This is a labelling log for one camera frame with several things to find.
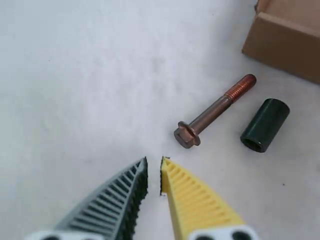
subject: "white tabletop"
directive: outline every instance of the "white tabletop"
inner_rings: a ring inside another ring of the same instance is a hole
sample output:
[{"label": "white tabletop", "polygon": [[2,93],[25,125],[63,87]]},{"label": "white tabletop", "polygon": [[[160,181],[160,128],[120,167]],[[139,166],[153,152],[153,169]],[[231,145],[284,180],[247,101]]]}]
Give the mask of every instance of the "white tabletop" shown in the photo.
[{"label": "white tabletop", "polygon": [[[136,240],[174,238],[162,155],[218,192],[263,240],[320,234],[320,89],[241,53],[256,0],[0,3],[0,233],[52,228],[147,156]],[[173,131],[245,74],[254,88],[184,149]],[[267,98],[291,113],[266,153],[240,135]]]}]

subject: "threaded end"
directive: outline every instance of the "threaded end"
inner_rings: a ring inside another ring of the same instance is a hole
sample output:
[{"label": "threaded end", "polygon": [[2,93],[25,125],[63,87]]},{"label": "threaded end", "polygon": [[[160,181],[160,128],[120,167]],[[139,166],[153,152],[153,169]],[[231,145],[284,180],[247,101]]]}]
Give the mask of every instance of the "threaded end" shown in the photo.
[{"label": "threaded end", "polygon": [[232,102],[237,101],[242,95],[249,91],[257,82],[253,74],[245,75],[233,87],[231,87],[224,95],[228,96]]}]

